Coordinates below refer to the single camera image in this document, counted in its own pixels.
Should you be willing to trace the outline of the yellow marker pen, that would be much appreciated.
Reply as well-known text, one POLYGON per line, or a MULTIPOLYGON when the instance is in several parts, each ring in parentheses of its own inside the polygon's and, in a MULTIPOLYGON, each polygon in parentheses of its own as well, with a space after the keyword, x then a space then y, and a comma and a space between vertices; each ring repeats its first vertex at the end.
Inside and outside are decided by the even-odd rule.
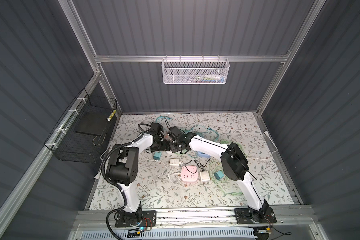
POLYGON ((117 110, 113 110, 112 113, 109 115, 109 117, 107 118, 107 121, 110 122, 112 120, 112 118, 114 117, 114 115, 116 114, 117 110))

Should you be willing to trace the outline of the teal charger plug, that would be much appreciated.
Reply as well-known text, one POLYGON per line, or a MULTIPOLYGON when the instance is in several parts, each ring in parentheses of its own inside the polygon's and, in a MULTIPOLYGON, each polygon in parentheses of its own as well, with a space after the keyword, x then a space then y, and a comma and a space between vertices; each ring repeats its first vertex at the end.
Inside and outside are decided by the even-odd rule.
POLYGON ((154 152, 153 159, 159 161, 161 159, 162 153, 161 152, 154 152))
POLYGON ((221 170, 214 173, 214 177, 218 181, 221 180, 224 176, 225 175, 224 175, 223 171, 221 171, 221 170))

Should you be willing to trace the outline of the white charger plug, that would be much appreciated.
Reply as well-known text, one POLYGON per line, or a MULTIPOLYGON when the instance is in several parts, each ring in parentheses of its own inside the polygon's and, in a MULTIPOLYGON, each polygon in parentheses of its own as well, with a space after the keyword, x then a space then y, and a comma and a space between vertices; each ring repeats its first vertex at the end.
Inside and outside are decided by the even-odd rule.
POLYGON ((181 162, 179 159, 170 159, 169 164, 172 167, 179 167, 181 165, 181 162))
POLYGON ((208 171, 201 171, 199 172, 200 180, 202 183, 207 183, 211 180, 210 174, 208 171))

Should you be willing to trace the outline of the blue power strip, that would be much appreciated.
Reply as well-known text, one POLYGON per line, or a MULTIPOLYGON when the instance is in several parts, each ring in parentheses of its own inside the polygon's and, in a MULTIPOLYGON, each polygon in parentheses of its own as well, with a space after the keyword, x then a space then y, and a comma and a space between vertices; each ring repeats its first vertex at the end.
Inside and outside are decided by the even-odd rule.
POLYGON ((210 157, 211 157, 210 155, 205 154, 205 153, 200 152, 200 151, 197 151, 197 155, 198 155, 198 157, 200 157, 200 158, 210 158, 210 157))

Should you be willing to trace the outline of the black foam pad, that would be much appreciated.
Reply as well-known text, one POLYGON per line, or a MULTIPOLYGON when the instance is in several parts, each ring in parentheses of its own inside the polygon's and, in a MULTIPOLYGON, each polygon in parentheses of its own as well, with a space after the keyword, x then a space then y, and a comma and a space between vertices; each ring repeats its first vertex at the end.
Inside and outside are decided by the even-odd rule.
POLYGON ((76 126, 75 132, 100 137, 107 132, 110 125, 107 118, 108 116, 102 114, 86 113, 76 126))

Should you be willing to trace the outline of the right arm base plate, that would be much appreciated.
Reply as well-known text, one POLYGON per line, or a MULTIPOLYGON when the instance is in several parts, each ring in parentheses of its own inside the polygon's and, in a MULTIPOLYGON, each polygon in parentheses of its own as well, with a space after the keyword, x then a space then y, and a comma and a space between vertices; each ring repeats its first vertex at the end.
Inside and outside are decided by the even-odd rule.
POLYGON ((275 224, 277 218, 271 207, 265 211, 255 211, 250 208, 236 208, 234 215, 238 224, 275 224))

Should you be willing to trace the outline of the pink power strip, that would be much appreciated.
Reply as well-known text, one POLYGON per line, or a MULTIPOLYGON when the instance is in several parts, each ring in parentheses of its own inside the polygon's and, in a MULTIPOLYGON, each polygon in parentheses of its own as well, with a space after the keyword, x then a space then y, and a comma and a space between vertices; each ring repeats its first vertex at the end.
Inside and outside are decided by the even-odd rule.
POLYGON ((184 165, 181 170, 181 181, 185 184, 193 184, 198 181, 198 167, 184 165))

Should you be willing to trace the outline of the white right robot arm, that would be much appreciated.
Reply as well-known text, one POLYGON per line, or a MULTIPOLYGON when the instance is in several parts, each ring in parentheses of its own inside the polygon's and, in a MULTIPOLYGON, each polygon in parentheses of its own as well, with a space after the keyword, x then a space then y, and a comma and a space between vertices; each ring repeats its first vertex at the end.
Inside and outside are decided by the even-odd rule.
POLYGON ((198 136, 195 133, 185 133, 177 127, 170 128, 168 135, 173 153, 183 150, 199 151, 221 161, 223 172, 230 180, 235 181, 247 200, 249 213, 255 223, 268 222, 268 202, 261 196, 254 185, 248 160, 236 143, 220 144, 198 136))

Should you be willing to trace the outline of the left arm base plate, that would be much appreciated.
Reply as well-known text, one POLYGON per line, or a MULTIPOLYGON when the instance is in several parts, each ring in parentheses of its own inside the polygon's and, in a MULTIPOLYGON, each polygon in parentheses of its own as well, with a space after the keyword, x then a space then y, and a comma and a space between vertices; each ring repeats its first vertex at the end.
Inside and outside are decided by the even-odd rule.
POLYGON ((115 227, 154 227, 156 225, 156 211, 140 211, 136 213, 128 213, 120 211, 115 216, 115 227))

